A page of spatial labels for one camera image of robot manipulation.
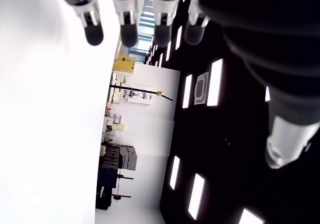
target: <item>yellow box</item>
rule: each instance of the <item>yellow box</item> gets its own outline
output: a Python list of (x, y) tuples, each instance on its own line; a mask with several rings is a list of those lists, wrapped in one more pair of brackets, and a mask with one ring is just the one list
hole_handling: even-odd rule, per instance
[(135, 70), (136, 58), (119, 55), (117, 61), (113, 64), (114, 71), (133, 73)]

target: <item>white wall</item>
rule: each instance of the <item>white wall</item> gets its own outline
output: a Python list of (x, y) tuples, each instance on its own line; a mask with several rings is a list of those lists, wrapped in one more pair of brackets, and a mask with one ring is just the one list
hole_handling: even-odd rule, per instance
[(95, 211), (95, 224), (165, 224), (159, 209), (113, 208)]
[(135, 58), (135, 60), (136, 60), (137, 62), (144, 62), (145, 59), (146, 59), (145, 56), (137, 55), (137, 54), (133, 54), (133, 53), (130, 53), (130, 54), (129, 54), (129, 57)]
[(135, 171), (121, 169), (121, 174), (134, 180), (121, 180), (119, 194), (132, 198), (122, 199), (117, 204), (113, 200), (110, 209), (115, 205), (125, 209), (158, 208), (170, 153), (180, 72), (145, 64), (136, 64), (134, 70), (133, 74), (117, 73), (126, 75), (128, 84), (163, 91), (174, 102), (153, 96), (151, 105), (122, 99), (120, 105), (111, 106), (113, 111), (122, 114), (121, 123), (125, 125), (124, 131), (116, 131), (113, 141), (134, 146), (138, 160)]
[(140, 105), (122, 102), (117, 109), (124, 112), (139, 112), (140, 115), (148, 115), (154, 118), (173, 120), (176, 108), (180, 72), (167, 68), (159, 68), (151, 65), (137, 63), (134, 73), (122, 73), (127, 78), (127, 83), (147, 86), (156, 91), (163, 91), (165, 96), (173, 98), (171, 102), (162, 97), (152, 97), (152, 105)]
[(0, 223), (93, 224), (106, 87), (120, 32), (112, 0), (90, 46), (64, 0), (0, 0)]

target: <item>black ceiling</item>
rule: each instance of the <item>black ceiling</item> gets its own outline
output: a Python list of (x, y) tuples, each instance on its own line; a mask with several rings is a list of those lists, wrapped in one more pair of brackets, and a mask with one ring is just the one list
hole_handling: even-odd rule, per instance
[[(189, 1), (179, 4), (172, 33), (172, 52), (163, 67), (181, 71), (175, 125), (168, 158), (160, 211), (166, 224), (237, 224), (247, 207), (267, 224), (319, 223), (319, 134), (300, 159), (272, 170), (265, 163), (269, 133), (265, 88), (246, 70), (223, 40), (222, 29), (212, 22), (198, 46), (181, 39), (175, 50), (177, 29), (188, 17)], [(211, 63), (224, 59), (218, 107), (193, 105), (194, 86)], [(188, 109), (182, 109), (185, 78), (193, 75)], [(176, 188), (169, 186), (173, 158), (180, 158)], [(188, 213), (195, 173), (205, 181), (197, 221)]]

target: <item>robotic hand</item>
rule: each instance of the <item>robotic hand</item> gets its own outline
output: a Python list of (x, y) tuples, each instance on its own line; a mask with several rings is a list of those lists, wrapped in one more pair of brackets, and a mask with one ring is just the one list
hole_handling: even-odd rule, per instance
[[(66, 0), (81, 19), (88, 42), (103, 40), (98, 0)], [(121, 38), (138, 40), (138, 0), (113, 0)], [(179, 0), (153, 0), (154, 40), (165, 47)], [(269, 129), (265, 157), (271, 168), (297, 158), (320, 126), (320, 0), (191, 0), (184, 38), (197, 45), (209, 20), (224, 28), (232, 52), (268, 86)]]

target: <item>black pole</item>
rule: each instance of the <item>black pole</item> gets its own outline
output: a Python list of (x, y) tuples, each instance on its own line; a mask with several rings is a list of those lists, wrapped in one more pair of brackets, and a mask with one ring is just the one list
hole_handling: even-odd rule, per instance
[[(137, 91), (137, 92), (157, 94), (157, 92), (152, 92), (152, 91), (143, 90), (143, 89), (138, 89), (138, 88), (122, 87), (122, 86), (117, 86), (117, 85), (110, 85), (110, 88), (118, 88), (118, 89), (120, 89), (120, 91), (121, 91), (121, 89), (125, 89), (125, 90)], [(162, 95), (162, 97), (163, 97), (163, 98), (166, 98), (166, 99), (168, 99), (168, 100), (170, 100), (170, 101), (173, 101), (173, 99), (168, 98), (168, 97), (166, 97), (166, 96), (164, 96), (164, 95)]]

